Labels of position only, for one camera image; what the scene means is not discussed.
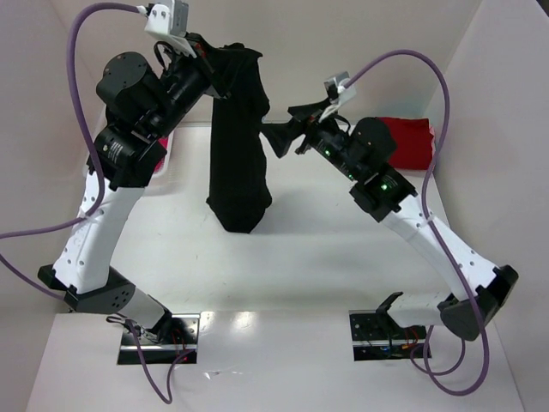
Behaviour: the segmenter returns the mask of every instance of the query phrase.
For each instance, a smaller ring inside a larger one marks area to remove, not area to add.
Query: black fabric
[[[257,63],[262,54],[240,44],[226,48],[240,49],[245,62],[231,97],[214,100],[207,203],[225,230],[249,233],[272,203],[259,140],[259,125],[270,107]]]

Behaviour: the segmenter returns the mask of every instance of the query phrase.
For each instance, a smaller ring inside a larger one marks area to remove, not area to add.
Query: white table
[[[174,374],[171,410],[522,410],[493,327],[491,372],[471,397],[444,395],[406,360],[353,362],[348,310],[373,309],[397,290],[447,290],[442,279],[363,213],[348,181],[312,152],[278,161],[266,148],[273,206],[252,235],[223,232],[204,202],[208,145],[207,128],[178,131],[170,184],[138,203],[113,259],[174,312],[209,311],[198,363]],[[420,173],[407,177],[419,187]],[[434,181],[429,199],[444,218]],[[103,317],[57,315],[28,410],[169,410],[141,367],[116,365],[119,340]],[[480,369],[480,345],[469,347],[446,380],[455,387]],[[458,352],[439,329],[434,367]],[[163,385],[167,366],[151,369]]]

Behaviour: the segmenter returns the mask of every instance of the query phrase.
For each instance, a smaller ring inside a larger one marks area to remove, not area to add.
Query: purple cable
[[[180,363],[184,359],[185,356],[190,354],[192,350],[185,350],[180,356],[175,358],[173,363],[170,365],[170,369],[168,370],[168,376],[166,378],[166,389],[168,391],[168,397],[165,397],[162,391],[160,390],[160,388],[154,382],[150,372],[148,371],[147,362],[145,361],[145,356],[143,355],[143,349],[141,348],[141,344],[139,343],[139,337],[137,336],[136,327],[133,325],[133,322],[131,320],[126,320],[125,324],[128,325],[128,327],[130,328],[130,332],[133,335],[134,340],[136,341],[137,355],[139,356],[139,361],[141,362],[141,366],[143,367],[143,371],[145,372],[145,376],[147,377],[148,382],[151,384],[154,391],[162,400],[162,402],[168,405],[171,404],[173,402],[173,396],[172,396],[172,385],[170,383],[170,377],[172,376],[173,369],[178,363]]]
[[[95,150],[94,140],[92,135],[87,127],[86,117],[84,116],[84,110],[82,109],[82,104],[80,102],[80,93],[78,92],[78,83],[76,82],[76,68],[75,68],[75,51],[76,51],[76,39],[78,37],[78,32],[82,23],[93,13],[101,10],[122,10],[129,11],[133,13],[139,13],[139,10],[136,6],[129,6],[127,4],[121,3],[96,3],[91,6],[86,7],[81,11],[78,16],[75,18],[72,26],[69,30],[69,38],[67,41],[67,77],[69,79],[69,91],[70,98],[72,99],[72,104],[75,108],[76,120],[80,126],[82,135],[84,136],[84,142],[86,143],[87,150],[89,151],[92,164],[94,165],[95,172],[97,174],[97,179],[99,181],[100,191],[97,196],[97,200],[92,205],[92,207],[86,212],[86,216],[91,216],[95,211],[100,207],[103,198],[105,197],[105,175],[103,174],[103,169],[101,167],[100,158],[97,155],[97,150]],[[35,234],[46,234],[57,232],[59,230],[64,230],[69,227],[73,227],[78,223],[84,221],[85,217],[77,217],[72,221],[67,221],[61,223],[60,225],[43,227],[41,229],[33,230],[23,230],[19,232],[10,232],[10,233],[0,233],[0,240],[10,239],[10,238],[20,238],[23,236],[34,236]],[[19,277],[24,282],[28,283],[32,287],[38,289],[40,292],[51,296],[54,299],[63,300],[63,297],[54,294],[51,290],[43,288],[38,283],[32,281],[28,276],[23,275],[14,265],[12,265],[2,254],[0,254],[0,262],[11,270],[17,277]]]
[[[424,54],[421,54],[414,50],[394,50],[390,51],[388,53],[385,53],[375,60],[368,63],[355,77],[353,77],[347,84],[345,85],[346,88],[350,88],[360,77],[362,77],[368,70],[370,70],[372,67],[376,66],[377,64],[381,63],[386,58],[391,58],[393,56],[412,56],[414,58],[418,58],[422,62],[426,63],[431,69],[435,72],[435,75],[437,75],[438,80],[440,81],[440,85],[443,90],[444,95],[444,122],[443,122],[443,128],[440,133],[440,138],[438,140],[437,149],[435,151],[435,154],[433,155],[431,164],[429,165],[429,168],[427,169],[427,173],[425,174],[425,179],[423,180],[423,185],[421,187],[421,207],[423,209],[423,213],[425,216],[429,216],[429,208],[427,207],[427,187],[429,185],[429,181],[431,179],[431,176],[435,170],[435,166],[437,165],[438,157],[440,155],[440,152],[444,146],[444,140],[446,139],[446,134],[448,133],[448,124],[449,124],[449,90],[448,85],[446,84],[446,81],[444,80],[443,73],[440,71],[440,69],[435,65],[435,63],[430,60],[427,56]],[[488,345],[488,336],[486,335],[486,329],[484,326],[484,321],[482,320],[482,315],[480,314],[479,305],[477,304],[477,301],[474,298],[473,290],[471,290],[471,287],[469,286],[467,279],[463,275],[462,269],[460,268],[459,264],[456,262],[454,255],[452,255],[452,252],[450,251],[448,245],[446,245],[446,242],[444,241],[442,235],[438,231],[436,225],[434,222],[429,221],[429,227],[431,228],[433,234],[435,235],[435,238],[437,238],[438,243],[442,247],[444,253],[448,257],[452,267],[454,268],[456,274],[460,278],[460,281],[462,282],[462,285],[465,289],[465,292],[467,293],[467,296],[469,298],[469,301],[471,302],[471,307],[473,308],[474,317],[477,321],[477,324],[480,327],[480,336],[482,338],[482,348],[484,350],[484,356],[483,356],[483,362],[482,362],[482,369],[480,371],[480,375],[477,378],[477,380],[467,389],[462,391],[453,391],[446,386],[442,385],[438,379],[437,376],[442,375],[448,375],[452,372],[454,372],[463,362],[463,359],[465,358],[465,342],[462,340],[462,354],[460,355],[459,360],[457,363],[451,367],[449,370],[444,372],[433,372],[431,370],[431,366],[429,363],[429,344],[431,340],[431,335],[433,331],[433,326],[429,327],[429,330],[427,331],[427,337],[425,339],[425,344],[423,345],[423,360],[425,363],[425,369],[422,369],[419,367],[415,361],[413,361],[414,365],[422,372],[427,373],[431,380],[434,382],[434,384],[442,391],[448,393],[449,395],[454,395],[457,397],[463,397],[466,395],[470,395],[471,393],[475,392],[477,389],[480,388],[480,386],[484,383],[486,379],[486,375],[488,374],[488,368],[490,366],[490,347]]]

